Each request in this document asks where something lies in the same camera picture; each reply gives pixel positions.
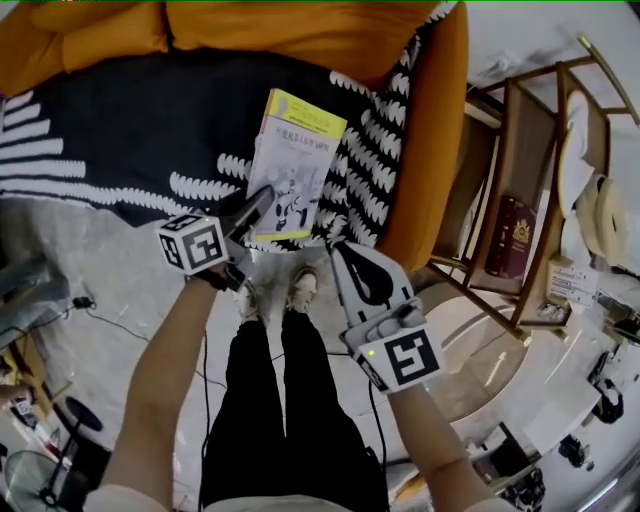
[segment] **sneaker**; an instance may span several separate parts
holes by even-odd
[[[307,314],[309,305],[318,293],[318,277],[312,267],[302,267],[293,278],[285,311],[293,309],[298,313]]]
[[[233,302],[238,306],[242,323],[264,322],[264,317],[260,311],[260,303],[258,302],[258,293],[248,279],[237,292],[233,292]]]

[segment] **orange sofa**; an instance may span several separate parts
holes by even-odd
[[[435,3],[21,3],[0,23],[11,96],[106,58],[213,47],[270,51],[376,88]],[[433,29],[412,79],[396,201],[377,249],[406,269],[431,256],[455,174],[468,61],[466,6]]]

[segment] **book on shelf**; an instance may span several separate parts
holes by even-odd
[[[536,223],[536,212],[510,196],[500,200],[485,271],[504,279],[522,280]]]
[[[271,185],[276,198],[253,239],[311,234],[329,166],[347,122],[283,90],[272,89],[249,176],[247,197]]]

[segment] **white sleeve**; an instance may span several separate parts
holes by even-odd
[[[85,512],[167,512],[156,500],[134,489],[119,485],[106,485],[92,492],[84,505]]]
[[[516,508],[503,499],[493,498],[476,503],[465,512],[516,512]]]

